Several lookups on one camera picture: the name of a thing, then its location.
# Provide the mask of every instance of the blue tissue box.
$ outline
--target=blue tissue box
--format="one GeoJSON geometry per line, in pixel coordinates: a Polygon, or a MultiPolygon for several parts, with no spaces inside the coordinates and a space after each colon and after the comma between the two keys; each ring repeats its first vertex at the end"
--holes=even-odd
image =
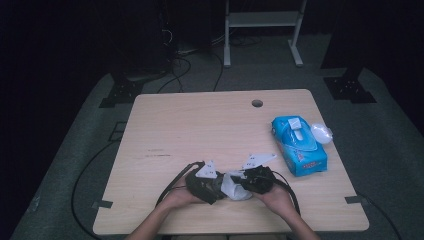
{"type": "Polygon", "coordinates": [[[300,177],[327,170],[327,154],[303,118],[276,117],[272,132],[293,175],[300,177]]]}

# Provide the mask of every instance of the cable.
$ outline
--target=cable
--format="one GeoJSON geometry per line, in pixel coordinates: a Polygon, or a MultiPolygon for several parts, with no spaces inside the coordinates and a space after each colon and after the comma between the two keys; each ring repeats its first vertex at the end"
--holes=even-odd
{"type": "Polygon", "coordinates": [[[173,187],[173,188],[171,188],[171,190],[174,190],[174,189],[181,189],[181,188],[187,188],[187,186],[173,187]]]}
{"type": "Polygon", "coordinates": [[[172,68],[172,75],[174,75],[174,77],[177,78],[178,84],[180,85],[180,91],[179,92],[184,92],[183,84],[181,83],[180,77],[175,74],[174,68],[172,68]]]}
{"type": "Polygon", "coordinates": [[[168,82],[166,82],[165,84],[163,84],[156,93],[160,93],[160,91],[162,91],[162,89],[165,88],[166,85],[170,84],[171,82],[173,82],[175,80],[180,81],[179,78],[182,77],[182,76],[184,76],[186,73],[188,73],[188,71],[190,71],[190,69],[191,69],[191,63],[190,63],[190,61],[188,61],[188,60],[186,60],[184,58],[176,58],[176,59],[185,61],[188,64],[187,70],[185,72],[183,72],[181,75],[176,76],[176,77],[172,78],[171,80],[169,80],[168,82]]]}
{"type": "Polygon", "coordinates": [[[72,209],[72,216],[74,217],[75,221],[78,223],[78,225],[80,226],[80,228],[87,233],[88,235],[90,235],[91,237],[93,237],[94,239],[99,239],[101,240],[101,238],[96,235],[95,233],[87,230],[84,225],[81,223],[81,221],[78,219],[77,214],[75,212],[75,207],[74,207],[74,198],[75,198],[75,192],[78,186],[78,183],[81,179],[81,176],[84,174],[84,172],[87,170],[88,166],[90,166],[90,164],[100,155],[100,153],[102,153],[104,150],[106,150],[108,147],[110,147],[112,144],[116,143],[116,142],[121,142],[121,139],[118,138],[116,140],[112,140],[110,141],[110,143],[108,143],[106,146],[104,146],[102,149],[100,149],[100,151],[98,151],[91,159],[90,161],[88,161],[88,163],[85,165],[85,167],[83,168],[83,170],[80,172],[77,181],[74,184],[74,188],[72,190],[72,196],[71,196],[71,209],[72,209]]]}
{"type": "MultiPolygon", "coordinates": [[[[248,2],[248,0],[245,0],[244,2],[243,2],[243,5],[241,6],[241,8],[238,10],[238,12],[245,12],[246,11],[246,9],[245,9],[245,7],[246,7],[246,5],[247,5],[247,2],[248,2]]],[[[252,7],[253,7],[253,4],[255,3],[255,0],[253,0],[253,1],[251,1],[250,2],[250,4],[249,4],[249,7],[248,7],[248,9],[247,9],[247,11],[246,12],[250,12],[250,10],[252,9],[252,7]]],[[[238,28],[231,28],[231,30],[230,30],[230,32],[229,32],[229,36],[231,36],[231,35],[233,35],[236,31],[237,31],[237,29],[238,28]]],[[[222,34],[221,36],[219,36],[218,38],[216,38],[216,39],[214,39],[214,40],[212,40],[212,46],[213,45],[217,45],[218,43],[220,43],[220,42],[222,42],[222,41],[224,41],[224,38],[225,38],[225,34],[222,34]]],[[[261,38],[259,38],[259,41],[252,41],[252,43],[250,43],[250,44],[247,44],[246,45],[246,47],[247,46],[251,46],[251,45],[254,45],[254,44],[257,44],[257,43],[260,43],[262,41],[262,39],[261,38]]],[[[240,46],[240,45],[236,45],[236,44],[234,44],[233,45],[233,43],[231,42],[231,39],[230,39],[230,45],[232,45],[232,46],[240,46]]]]}
{"type": "Polygon", "coordinates": [[[219,63],[221,64],[221,71],[219,73],[218,79],[215,82],[215,86],[213,87],[213,90],[212,90],[212,92],[215,92],[216,87],[218,86],[218,83],[221,80],[222,73],[224,72],[224,63],[222,62],[221,58],[216,53],[213,53],[213,55],[215,55],[218,58],[219,63]]]}
{"type": "Polygon", "coordinates": [[[258,40],[255,40],[253,37],[246,37],[246,36],[233,37],[230,39],[230,44],[233,47],[239,47],[239,48],[250,47],[262,42],[262,38],[260,36],[257,36],[257,38],[258,40]]]}
{"type": "Polygon", "coordinates": [[[289,184],[289,182],[287,181],[287,179],[285,178],[285,177],[283,177],[283,175],[281,175],[279,172],[276,172],[276,171],[271,171],[272,173],[275,173],[275,174],[277,174],[278,176],[280,176],[282,179],[284,179],[284,181],[286,182],[286,184],[288,185],[288,186],[290,186],[290,184],[289,184]]]}
{"type": "Polygon", "coordinates": [[[282,181],[280,181],[280,180],[278,180],[278,179],[276,179],[276,178],[275,178],[275,179],[271,179],[271,178],[262,177],[262,176],[257,176],[257,178],[261,178],[261,179],[268,180],[268,181],[273,182],[273,183],[277,184],[278,186],[280,186],[280,187],[284,188],[284,189],[285,189],[285,190],[289,193],[289,195],[290,195],[290,197],[291,197],[291,199],[292,199],[292,202],[293,202],[294,208],[296,209],[296,212],[299,214],[299,216],[301,215],[301,214],[300,214],[299,202],[297,201],[296,194],[294,193],[294,191],[293,191],[293,189],[290,187],[290,185],[285,184],[284,182],[282,182],[282,181]]]}
{"type": "MultiPolygon", "coordinates": [[[[244,12],[245,11],[245,7],[246,7],[246,5],[247,5],[247,2],[248,2],[248,0],[245,0],[244,2],[243,2],[243,5],[241,6],[241,8],[240,8],[240,10],[239,10],[239,12],[244,12]]],[[[255,2],[255,0],[253,0],[251,3],[250,3],[250,6],[248,7],[248,11],[250,11],[251,9],[252,9],[252,6],[253,6],[253,3],[255,2]]],[[[230,30],[230,33],[229,33],[229,35],[231,36],[234,32],[236,32],[237,31],[237,28],[232,28],[231,30],[230,30]]],[[[216,46],[216,45],[218,45],[219,43],[221,43],[222,41],[224,41],[224,38],[225,38],[225,34],[222,34],[221,36],[219,36],[219,37],[217,37],[216,39],[213,39],[212,41],[211,41],[211,47],[214,47],[214,46],[216,46]]],[[[202,50],[202,48],[196,48],[196,49],[191,49],[191,50],[186,50],[186,51],[178,51],[178,54],[179,55],[188,55],[188,54],[192,54],[192,53],[195,53],[195,52],[197,52],[197,51],[200,51],[200,50],[202,50]]]]}
{"type": "Polygon", "coordinates": [[[168,184],[165,190],[163,190],[155,206],[157,206],[160,202],[162,202],[163,198],[169,193],[169,191],[171,191],[174,188],[175,183],[177,183],[178,180],[180,180],[180,178],[182,178],[184,174],[186,174],[188,170],[190,170],[190,168],[192,168],[194,165],[197,165],[198,168],[201,168],[201,166],[203,166],[204,164],[205,164],[204,162],[194,162],[194,163],[188,164],[180,173],[178,173],[178,175],[174,178],[174,180],[172,180],[171,183],[168,184]]]}
{"type": "Polygon", "coordinates": [[[377,204],[375,204],[375,202],[371,199],[371,198],[369,198],[368,196],[366,196],[366,195],[364,195],[364,194],[362,194],[362,193],[360,193],[359,191],[356,191],[356,193],[359,195],[359,196],[361,196],[361,197],[363,197],[363,198],[365,198],[371,205],[373,205],[375,208],[377,208],[377,210],[378,211],[380,211],[380,213],[386,218],[386,220],[389,222],[389,224],[390,224],[390,226],[392,227],[392,229],[393,229],[393,231],[395,232],[395,234],[396,234],[396,236],[397,236],[397,238],[399,239],[399,240],[402,240],[402,236],[400,235],[400,233],[399,233],[399,231],[398,231],[398,229],[396,228],[396,225],[393,223],[393,221],[390,219],[390,217],[389,217],[389,215],[387,215],[387,213],[386,212],[384,212],[383,211],[383,209],[381,209],[377,204]]]}
{"type": "Polygon", "coordinates": [[[162,32],[167,32],[167,33],[169,33],[169,40],[168,40],[168,43],[171,43],[172,42],[172,39],[173,39],[173,35],[172,35],[172,32],[171,31],[169,31],[168,29],[162,29],[162,32]]]}

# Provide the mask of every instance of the floor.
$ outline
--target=floor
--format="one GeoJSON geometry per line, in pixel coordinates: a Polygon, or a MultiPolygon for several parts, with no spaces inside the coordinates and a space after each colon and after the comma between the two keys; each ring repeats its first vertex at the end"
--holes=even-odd
{"type": "MultiPolygon", "coordinates": [[[[397,231],[403,239],[420,239],[424,235],[424,139],[384,82],[367,69],[359,81],[376,103],[333,99],[323,79],[341,76],[345,69],[320,69],[330,37],[300,36],[301,68],[295,66],[288,48],[290,36],[243,38],[256,44],[232,47],[230,68],[222,67],[223,47],[217,45],[174,60],[179,81],[168,74],[144,84],[142,93],[310,90],[334,133],[354,188],[370,199],[363,202],[368,230],[320,232],[321,238],[398,239],[397,231]]],[[[107,74],[87,97],[12,239],[124,237],[96,236],[90,230],[119,149],[119,141],[114,140],[122,136],[132,107],[121,103],[99,108],[113,84],[107,74]]]]}

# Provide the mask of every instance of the table surface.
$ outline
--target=table surface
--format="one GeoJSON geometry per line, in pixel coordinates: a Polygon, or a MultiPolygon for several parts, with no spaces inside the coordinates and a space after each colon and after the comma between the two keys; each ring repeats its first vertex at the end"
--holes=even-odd
{"type": "MultiPolygon", "coordinates": [[[[308,90],[146,94],[136,98],[99,208],[96,234],[127,234],[151,212],[165,187],[188,164],[214,160],[220,172],[239,170],[249,154],[275,153],[264,164],[281,173],[315,231],[362,231],[369,226],[333,143],[324,145],[328,171],[294,177],[271,134],[277,116],[324,123],[308,90]],[[252,101],[260,100],[262,107],[252,101]]],[[[288,225],[259,200],[223,199],[172,212],[160,234],[277,233],[288,225]]]]}

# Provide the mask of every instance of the metal stand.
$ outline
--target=metal stand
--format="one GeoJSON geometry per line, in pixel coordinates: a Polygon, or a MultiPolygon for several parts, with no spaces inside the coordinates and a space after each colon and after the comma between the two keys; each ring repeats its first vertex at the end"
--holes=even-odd
{"type": "Polygon", "coordinates": [[[122,72],[111,73],[114,84],[107,98],[103,98],[99,108],[113,108],[115,104],[134,103],[143,90],[144,82],[132,82],[122,72]]]}
{"type": "Polygon", "coordinates": [[[365,91],[358,76],[361,66],[347,68],[341,77],[324,78],[325,84],[335,100],[350,100],[352,103],[376,103],[370,92],[365,91]]]}
{"type": "Polygon", "coordinates": [[[297,50],[296,44],[299,37],[300,27],[306,8],[307,0],[302,1],[299,11],[282,12],[240,12],[231,13],[229,1],[225,6],[225,45],[224,45],[224,66],[231,66],[230,56],[230,28],[231,27],[276,27],[289,26],[295,27],[293,39],[289,40],[289,47],[292,52],[297,67],[303,66],[303,61],[297,50]]]}

